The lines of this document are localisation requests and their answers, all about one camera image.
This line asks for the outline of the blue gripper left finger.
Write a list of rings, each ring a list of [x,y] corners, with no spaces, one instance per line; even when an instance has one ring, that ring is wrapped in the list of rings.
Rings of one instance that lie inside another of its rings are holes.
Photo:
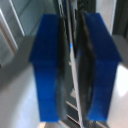
[[[43,14],[29,61],[34,68],[41,122],[58,122],[59,16]]]

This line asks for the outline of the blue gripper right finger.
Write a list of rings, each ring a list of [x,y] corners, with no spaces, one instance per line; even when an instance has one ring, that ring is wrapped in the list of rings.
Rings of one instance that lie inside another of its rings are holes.
[[[78,82],[84,115],[106,121],[121,56],[99,13],[80,13],[77,22]]]

